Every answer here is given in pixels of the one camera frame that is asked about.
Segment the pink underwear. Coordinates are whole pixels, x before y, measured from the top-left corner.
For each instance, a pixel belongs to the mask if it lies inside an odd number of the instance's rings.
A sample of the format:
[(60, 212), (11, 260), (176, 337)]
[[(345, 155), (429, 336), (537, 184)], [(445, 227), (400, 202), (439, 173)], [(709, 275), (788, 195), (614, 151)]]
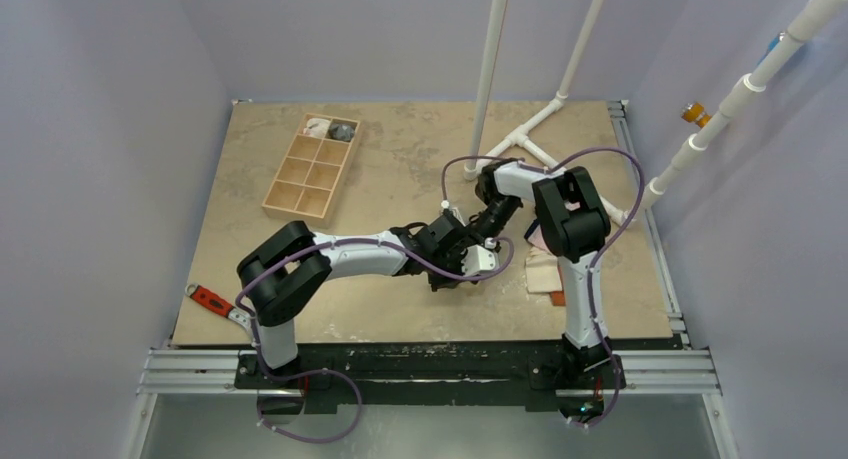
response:
[(528, 227), (524, 234), (525, 241), (532, 246), (533, 248), (539, 249), (545, 253), (549, 253), (550, 249), (547, 247), (539, 221), (534, 219), (531, 222), (531, 225)]

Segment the wooden compartment tray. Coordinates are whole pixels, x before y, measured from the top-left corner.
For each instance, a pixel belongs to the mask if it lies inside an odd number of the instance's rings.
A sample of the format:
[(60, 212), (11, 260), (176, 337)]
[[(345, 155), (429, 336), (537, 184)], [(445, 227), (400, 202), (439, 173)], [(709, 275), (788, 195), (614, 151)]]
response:
[[(302, 129), (311, 117), (352, 123), (356, 126), (355, 138), (345, 143), (305, 136)], [(362, 136), (359, 120), (304, 114), (262, 201), (266, 216), (303, 220), (315, 229), (329, 227)]]

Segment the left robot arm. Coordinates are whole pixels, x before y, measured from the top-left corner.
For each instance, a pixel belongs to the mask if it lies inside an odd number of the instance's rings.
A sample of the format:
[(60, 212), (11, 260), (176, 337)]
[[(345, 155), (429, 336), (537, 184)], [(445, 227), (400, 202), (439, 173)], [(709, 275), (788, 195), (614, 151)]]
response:
[(286, 224), (236, 267), (254, 308), (260, 376), (275, 388), (295, 381), (294, 320), (324, 283), (362, 275), (427, 273), (433, 290), (454, 287), (467, 249), (483, 243), (480, 233), (449, 212), (429, 224), (367, 236), (318, 233), (302, 220)]

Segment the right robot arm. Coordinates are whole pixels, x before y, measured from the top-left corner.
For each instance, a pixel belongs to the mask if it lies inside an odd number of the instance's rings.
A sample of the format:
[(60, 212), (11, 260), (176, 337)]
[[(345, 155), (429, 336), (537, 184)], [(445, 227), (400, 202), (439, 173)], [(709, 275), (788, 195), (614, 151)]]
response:
[(496, 237), (524, 203), (533, 205), (566, 299), (561, 371), (573, 385), (588, 384), (611, 356), (600, 287), (611, 220), (590, 174), (583, 167), (547, 172), (519, 160), (492, 162), (478, 176), (475, 194), (486, 208), (470, 228), (486, 239)]

